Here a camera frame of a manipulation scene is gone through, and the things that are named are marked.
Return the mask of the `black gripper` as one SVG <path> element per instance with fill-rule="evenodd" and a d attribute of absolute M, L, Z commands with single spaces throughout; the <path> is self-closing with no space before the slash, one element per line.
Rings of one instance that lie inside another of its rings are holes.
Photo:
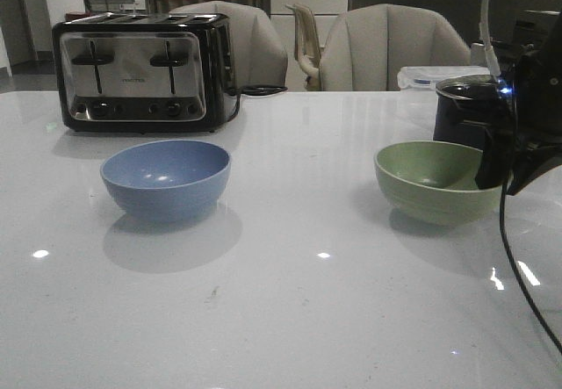
<path fill-rule="evenodd" d="M 544 44 L 515 66 L 510 103 L 461 99 L 453 102 L 453 122 L 481 128 L 482 157 L 475 183 L 499 186 L 511 175 L 508 194 L 561 165 L 561 25 Z"/>

